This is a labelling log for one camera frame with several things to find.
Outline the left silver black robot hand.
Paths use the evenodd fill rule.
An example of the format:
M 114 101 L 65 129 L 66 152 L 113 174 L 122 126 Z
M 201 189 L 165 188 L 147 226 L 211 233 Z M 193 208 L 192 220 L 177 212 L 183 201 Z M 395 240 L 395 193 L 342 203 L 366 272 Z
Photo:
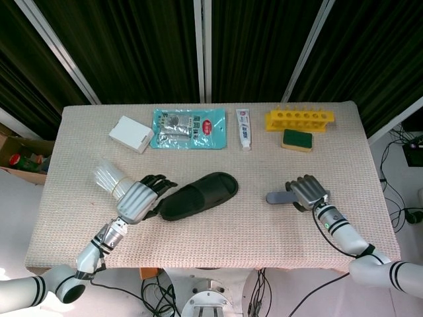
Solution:
M 150 217 L 151 207 L 169 189 L 178 184 L 162 174 L 147 175 L 135 182 L 117 204 L 118 217 L 129 225 L 136 225 Z

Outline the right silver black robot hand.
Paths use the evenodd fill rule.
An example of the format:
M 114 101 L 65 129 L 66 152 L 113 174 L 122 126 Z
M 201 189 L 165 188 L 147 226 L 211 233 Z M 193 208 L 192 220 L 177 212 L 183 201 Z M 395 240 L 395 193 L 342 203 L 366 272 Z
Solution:
M 286 182 L 285 186 L 288 192 L 295 195 L 293 206 L 300 212 L 311 211 L 317 203 L 328 202 L 330 198 L 330 192 L 312 175 L 298 177 L 297 180 Z

